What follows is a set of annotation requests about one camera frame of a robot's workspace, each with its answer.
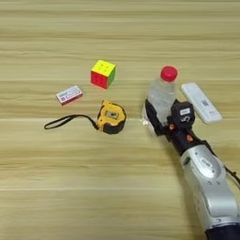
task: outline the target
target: black strap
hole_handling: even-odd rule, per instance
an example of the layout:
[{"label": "black strap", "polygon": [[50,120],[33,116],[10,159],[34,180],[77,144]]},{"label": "black strap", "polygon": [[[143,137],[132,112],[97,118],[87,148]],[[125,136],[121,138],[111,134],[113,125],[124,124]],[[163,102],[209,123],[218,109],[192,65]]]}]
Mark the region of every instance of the black strap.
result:
[{"label": "black strap", "polygon": [[91,117],[89,117],[87,115],[82,115],[82,114],[73,114],[73,115],[68,115],[68,116],[61,117],[57,120],[54,120],[54,121],[46,124],[44,126],[44,129],[48,130],[48,129],[52,129],[52,128],[59,128],[59,127],[65,125],[65,124],[67,124],[68,122],[70,122],[71,120],[73,120],[76,117],[87,118],[96,130],[99,129],[98,125],[95,123],[95,121]]}]

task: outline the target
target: yellow tape measure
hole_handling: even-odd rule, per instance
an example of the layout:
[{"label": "yellow tape measure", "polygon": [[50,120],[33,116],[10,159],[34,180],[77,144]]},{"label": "yellow tape measure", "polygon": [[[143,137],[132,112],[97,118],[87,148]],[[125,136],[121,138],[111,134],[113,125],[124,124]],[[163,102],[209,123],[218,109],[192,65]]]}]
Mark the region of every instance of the yellow tape measure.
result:
[{"label": "yellow tape measure", "polygon": [[124,128],[126,118],[127,115],[123,107],[104,100],[97,117],[97,126],[100,131],[116,134]]},{"label": "yellow tape measure", "polygon": [[103,100],[99,114],[97,116],[97,122],[95,122],[91,117],[87,115],[73,114],[54,120],[51,123],[46,124],[44,128],[59,128],[76,117],[87,118],[95,129],[106,132],[108,134],[116,134],[120,132],[124,128],[127,119],[127,115],[123,107],[108,100]]}]

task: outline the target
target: white device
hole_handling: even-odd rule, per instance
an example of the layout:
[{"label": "white device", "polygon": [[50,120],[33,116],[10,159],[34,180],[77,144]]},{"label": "white device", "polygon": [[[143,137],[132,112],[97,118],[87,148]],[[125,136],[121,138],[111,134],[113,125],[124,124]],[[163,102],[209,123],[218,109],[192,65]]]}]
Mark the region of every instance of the white device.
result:
[{"label": "white device", "polygon": [[222,116],[203,90],[195,82],[182,84],[182,91],[206,124],[219,122]]}]

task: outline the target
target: red bottle cap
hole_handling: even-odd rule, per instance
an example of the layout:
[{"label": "red bottle cap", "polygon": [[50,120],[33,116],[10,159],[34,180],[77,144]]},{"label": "red bottle cap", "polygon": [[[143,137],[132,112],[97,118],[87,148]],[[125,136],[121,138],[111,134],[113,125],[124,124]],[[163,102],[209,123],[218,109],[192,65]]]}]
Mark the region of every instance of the red bottle cap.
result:
[{"label": "red bottle cap", "polygon": [[166,82],[173,82],[177,76],[177,69],[175,67],[166,66],[161,70],[160,77]]}]

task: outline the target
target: metal robot arm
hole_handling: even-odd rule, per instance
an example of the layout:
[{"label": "metal robot arm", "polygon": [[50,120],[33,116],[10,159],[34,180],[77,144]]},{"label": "metal robot arm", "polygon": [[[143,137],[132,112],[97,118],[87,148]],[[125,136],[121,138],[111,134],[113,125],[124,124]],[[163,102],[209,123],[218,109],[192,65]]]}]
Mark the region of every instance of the metal robot arm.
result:
[{"label": "metal robot arm", "polygon": [[145,109],[156,134],[165,135],[180,156],[207,239],[240,240],[240,212],[226,182],[226,168],[208,142],[191,130],[195,120],[192,104],[175,101],[164,126],[148,100]]}]

